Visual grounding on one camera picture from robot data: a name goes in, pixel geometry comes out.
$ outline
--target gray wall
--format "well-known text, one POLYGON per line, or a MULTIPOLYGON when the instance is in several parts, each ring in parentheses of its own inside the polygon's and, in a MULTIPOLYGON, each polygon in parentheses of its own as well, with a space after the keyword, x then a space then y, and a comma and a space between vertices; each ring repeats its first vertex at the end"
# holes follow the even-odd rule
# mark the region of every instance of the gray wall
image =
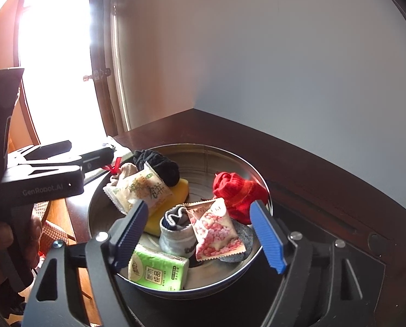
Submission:
POLYGON ((406 208, 406 22, 391 0, 115 3, 132 126, 195 106, 325 158, 406 208))

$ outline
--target table surface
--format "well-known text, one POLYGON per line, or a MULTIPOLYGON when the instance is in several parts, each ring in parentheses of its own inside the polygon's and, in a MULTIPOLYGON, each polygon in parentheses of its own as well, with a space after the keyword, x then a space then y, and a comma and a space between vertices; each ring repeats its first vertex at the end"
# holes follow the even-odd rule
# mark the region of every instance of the table surface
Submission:
MULTIPOLYGON (((386 264, 376 307, 378 326, 406 326, 406 210, 351 173, 292 144, 239 123, 191 109, 143 125, 115 139, 130 148, 197 143, 231 151, 264 177, 274 202, 318 224, 362 251, 373 234, 386 243, 386 264)), ((93 189, 67 198, 78 241, 89 239, 87 203, 93 189)))

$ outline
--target green tissue pack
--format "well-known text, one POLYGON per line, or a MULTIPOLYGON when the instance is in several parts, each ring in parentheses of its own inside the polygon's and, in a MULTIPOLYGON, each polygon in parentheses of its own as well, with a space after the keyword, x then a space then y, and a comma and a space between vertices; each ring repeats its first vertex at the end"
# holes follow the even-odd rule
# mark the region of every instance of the green tissue pack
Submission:
POLYGON ((129 262, 129 280, 147 288, 177 291, 186 282, 189 260, 137 244, 129 262))

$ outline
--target human hand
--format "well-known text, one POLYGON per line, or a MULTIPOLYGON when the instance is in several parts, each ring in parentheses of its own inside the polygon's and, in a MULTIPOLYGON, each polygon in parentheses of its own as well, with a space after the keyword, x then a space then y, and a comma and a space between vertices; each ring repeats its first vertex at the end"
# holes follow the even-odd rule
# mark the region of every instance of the human hand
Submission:
MULTIPOLYGON (((35 268, 40 261, 38 251, 40 249, 42 224, 40 218, 38 218, 36 215, 32 215, 30 224, 30 242, 25 249, 24 258, 30 268, 35 268)), ((0 222, 0 249, 8 248, 12 244, 13 240, 14 235, 11 227, 4 222, 0 222)), ((0 268, 0 284, 2 284, 5 280, 6 277, 0 268)))

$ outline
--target pink snack package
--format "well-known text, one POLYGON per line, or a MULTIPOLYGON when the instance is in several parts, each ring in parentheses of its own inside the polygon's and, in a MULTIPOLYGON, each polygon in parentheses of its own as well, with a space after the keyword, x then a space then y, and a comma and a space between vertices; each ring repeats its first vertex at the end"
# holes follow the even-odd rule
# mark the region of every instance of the pink snack package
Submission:
POLYGON ((197 261, 245 252, 223 198, 184 205, 197 237, 197 261))

